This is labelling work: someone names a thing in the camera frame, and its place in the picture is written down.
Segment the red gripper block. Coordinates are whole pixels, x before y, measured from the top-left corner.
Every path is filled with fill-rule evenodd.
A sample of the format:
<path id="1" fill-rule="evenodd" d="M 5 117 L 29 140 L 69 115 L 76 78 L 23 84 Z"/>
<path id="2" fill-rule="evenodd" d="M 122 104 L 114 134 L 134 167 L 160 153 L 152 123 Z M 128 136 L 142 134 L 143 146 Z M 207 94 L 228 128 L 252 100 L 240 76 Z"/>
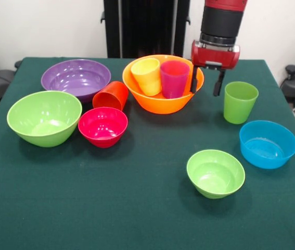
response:
<path id="1" fill-rule="evenodd" d="M 219 96 L 225 77 L 225 72 L 226 70 L 235 68 L 239 61 L 239 56 L 239 45 L 220 47 L 194 40 L 191 46 L 191 62 L 193 64 L 193 73 L 190 91 L 192 93 L 196 93 L 198 67 L 218 69 L 220 73 L 213 89 L 213 95 Z"/>

